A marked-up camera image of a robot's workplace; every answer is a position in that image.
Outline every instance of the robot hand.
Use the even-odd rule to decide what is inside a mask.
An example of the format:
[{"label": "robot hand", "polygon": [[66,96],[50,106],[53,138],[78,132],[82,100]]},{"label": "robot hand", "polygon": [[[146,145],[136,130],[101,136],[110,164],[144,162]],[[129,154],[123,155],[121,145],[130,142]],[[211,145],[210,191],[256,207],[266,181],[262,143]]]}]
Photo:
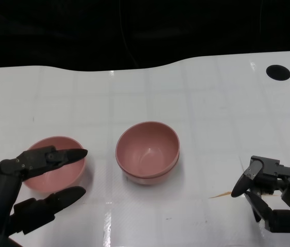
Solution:
[{"label": "robot hand", "polygon": [[282,192],[282,200],[290,207],[290,167],[279,160],[252,156],[250,166],[241,175],[232,191],[232,197],[245,194],[256,222],[265,221],[265,228],[272,233],[290,233],[290,210],[272,210],[261,195]]},{"label": "robot hand", "polygon": [[8,237],[27,234],[54,220],[57,212],[81,198],[86,190],[76,186],[53,193],[44,200],[28,199],[12,207],[23,181],[81,160],[85,149],[56,150],[54,146],[23,152],[12,160],[0,162],[0,246],[19,246]]}]

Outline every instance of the circular hole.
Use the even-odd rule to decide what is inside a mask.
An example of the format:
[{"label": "circular hole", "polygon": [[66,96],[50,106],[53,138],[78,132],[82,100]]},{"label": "circular hole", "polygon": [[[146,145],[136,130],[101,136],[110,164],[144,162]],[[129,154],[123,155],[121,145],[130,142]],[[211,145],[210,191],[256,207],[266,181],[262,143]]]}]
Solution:
[{"label": "circular hole", "polygon": [[285,81],[290,78],[290,71],[281,65],[271,65],[266,69],[267,75],[277,81]]}]

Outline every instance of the bowl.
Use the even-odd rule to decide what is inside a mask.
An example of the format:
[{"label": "bowl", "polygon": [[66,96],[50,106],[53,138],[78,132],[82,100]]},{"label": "bowl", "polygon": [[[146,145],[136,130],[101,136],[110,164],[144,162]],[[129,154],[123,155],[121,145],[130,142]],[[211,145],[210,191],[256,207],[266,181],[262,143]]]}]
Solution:
[{"label": "bowl", "polygon": [[[83,148],[80,143],[65,136],[53,136],[32,145],[30,149],[55,146],[57,150]],[[30,189],[41,193],[53,193],[76,185],[85,170],[85,158],[75,163],[65,165],[57,170],[46,172],[40,176],[28,179],[24,184]]]},{"label": "bowl", "polygon": [[142,122],[125,131],[116,145],[116,160],[125,175],[140,184],[168,178],[179,158],[176,132],[161,122]]}]

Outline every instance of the black background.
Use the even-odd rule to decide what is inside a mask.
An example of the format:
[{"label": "black background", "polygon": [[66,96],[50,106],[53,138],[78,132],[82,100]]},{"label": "black background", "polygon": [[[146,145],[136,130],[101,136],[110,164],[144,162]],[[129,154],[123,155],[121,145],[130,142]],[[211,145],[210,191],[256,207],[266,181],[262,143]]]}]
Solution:
[{"label": "black background", "polygon": [[287,50],[286,0],[0,0],[0,67],[116,70]]}]

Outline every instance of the white table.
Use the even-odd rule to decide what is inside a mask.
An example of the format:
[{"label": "white table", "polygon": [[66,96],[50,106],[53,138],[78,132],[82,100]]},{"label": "white table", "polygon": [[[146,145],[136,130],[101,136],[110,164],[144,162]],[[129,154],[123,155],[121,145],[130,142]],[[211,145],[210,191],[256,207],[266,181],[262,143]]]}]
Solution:
[{"label": "white table", "polygon": [[[290,166],[290,52],[191,58],[163,67],[74,72],[0,68],[0,160],[54,135],[90,152],[87,193],[55,221],[24,236],[24,246],[290,246],[290,234],[257,224],[231,191],[252,155]],[[169,180],[127,181],[114,158],[119,136],[135,123],[162,121],[178,133],[181,162]],[[22,186],[17,202],[44,197]],[[264,197],[274,209],[280,197]]]}]

